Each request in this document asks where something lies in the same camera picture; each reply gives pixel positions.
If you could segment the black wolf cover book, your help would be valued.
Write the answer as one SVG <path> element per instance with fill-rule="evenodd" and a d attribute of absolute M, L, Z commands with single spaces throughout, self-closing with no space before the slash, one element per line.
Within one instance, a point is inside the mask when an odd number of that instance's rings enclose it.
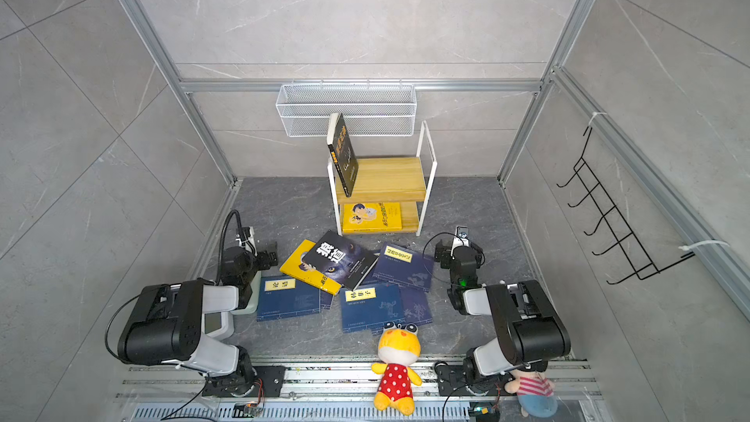
<path fill-rule="evenodd" d="M 378 256 L 334 231 L 322 238 L 303 255 L 303 262 L 339 285 L 356 290 L 377 262 Z"/>

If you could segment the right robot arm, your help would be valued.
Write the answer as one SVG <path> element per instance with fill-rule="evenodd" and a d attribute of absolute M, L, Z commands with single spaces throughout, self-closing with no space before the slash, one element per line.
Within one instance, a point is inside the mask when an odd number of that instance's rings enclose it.
<path fill-rule="evenodd" d="M 568 330 L 538 281 L 481 285 L 478 270 L 484 252 L 458 238 L 435 248 L 435 259 L 449 271 L 447 296 L 463 316 L 492 318 L 495 337 L 467 353 L 458 389 L 484 394 L 513 370 L 541 369 L 567 356 Z"/>

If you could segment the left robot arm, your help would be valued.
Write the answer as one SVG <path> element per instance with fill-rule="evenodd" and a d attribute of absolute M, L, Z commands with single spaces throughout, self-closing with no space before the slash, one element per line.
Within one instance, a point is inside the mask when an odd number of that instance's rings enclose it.
<path fill-rule="evenodd" d="M 118 343 L 127 365 L 177 365 L 201 374 L 205 397 L 278 397 L 285 368 L 254 367 L 244 347 L 222 342 L 204 328 L 209 315 L 252 314 L 259 304 L 261 273 L 279 264 L 277 244 L 265 250 L 233 246 L 222 252 L 219 278 L 145 287 Z"/>

